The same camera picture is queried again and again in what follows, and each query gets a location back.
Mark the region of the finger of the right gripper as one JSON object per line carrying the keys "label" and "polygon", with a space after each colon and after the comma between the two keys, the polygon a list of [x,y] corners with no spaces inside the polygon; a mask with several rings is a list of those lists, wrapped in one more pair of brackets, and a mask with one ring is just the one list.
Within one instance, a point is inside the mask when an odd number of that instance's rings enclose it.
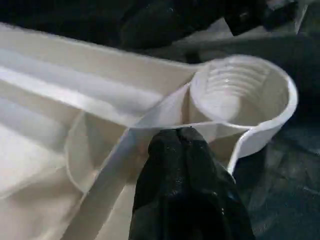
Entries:
{"label": "finger of the right gripper", "polygon": [[119,40],[126,49],[164,47],[223,17],[225,0],[136,0],[121,18]]}

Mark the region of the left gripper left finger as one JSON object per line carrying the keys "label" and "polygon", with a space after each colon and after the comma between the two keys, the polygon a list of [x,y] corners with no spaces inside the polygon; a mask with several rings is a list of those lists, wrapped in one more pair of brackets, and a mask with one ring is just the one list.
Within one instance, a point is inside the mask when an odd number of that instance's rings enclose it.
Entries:
{"label": "left gripper left finger", "polygon": [[148,158],[138,176],[132,217],[130,240],[172,240],[169,193],[178,169],[175,164],[181,155],[181,142],[176,129],[161,130],[148,145]]}

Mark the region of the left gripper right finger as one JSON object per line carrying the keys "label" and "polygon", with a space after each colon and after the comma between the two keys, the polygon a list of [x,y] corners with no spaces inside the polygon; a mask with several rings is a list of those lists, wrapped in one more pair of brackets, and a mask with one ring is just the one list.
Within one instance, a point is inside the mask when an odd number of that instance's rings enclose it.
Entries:
{"label": "left gripper right finger", "polygon": [[195,239],[254,240],[235,179],[217,161],[204,137],[196,129],[184,127],[180,140],[185,151]]}

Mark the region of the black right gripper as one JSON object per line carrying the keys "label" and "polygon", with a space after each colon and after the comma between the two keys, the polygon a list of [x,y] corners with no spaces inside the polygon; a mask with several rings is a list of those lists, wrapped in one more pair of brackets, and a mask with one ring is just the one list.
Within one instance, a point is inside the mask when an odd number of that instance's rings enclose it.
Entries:
{"label": "black right gripper", "polygon": [[227,0],[224,19],[233,36],[258,26],[271,29],[275,24],[268,0]]}

